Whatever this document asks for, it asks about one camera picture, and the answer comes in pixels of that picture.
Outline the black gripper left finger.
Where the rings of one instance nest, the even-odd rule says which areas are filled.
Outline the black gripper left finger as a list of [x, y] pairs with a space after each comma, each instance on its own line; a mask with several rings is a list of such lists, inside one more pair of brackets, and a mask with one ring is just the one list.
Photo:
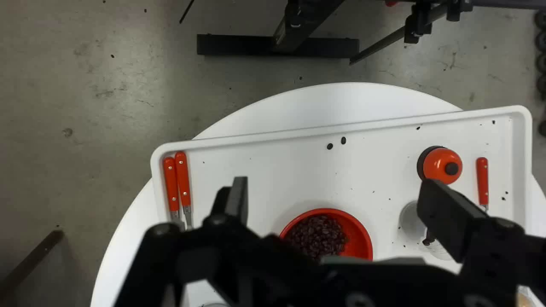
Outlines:
[[222, 225], [230, 222], [247, 224], [249, 191], [247, 179], [236, 177], [230, 186], [218, 189], [212, 212], [205, 218], [208, 225]]

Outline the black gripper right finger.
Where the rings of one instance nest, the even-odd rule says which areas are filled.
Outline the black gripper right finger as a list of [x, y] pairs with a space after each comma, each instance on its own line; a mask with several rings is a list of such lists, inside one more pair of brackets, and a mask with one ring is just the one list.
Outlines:
[[422, 181], [416, 215], [425, 225], [423, 244], [439, 242], [457, 263], [464, 261], [473, 239], [486, 225], [522, 232], [519, 224], [490, 217], [469, 198], [435, 179]]

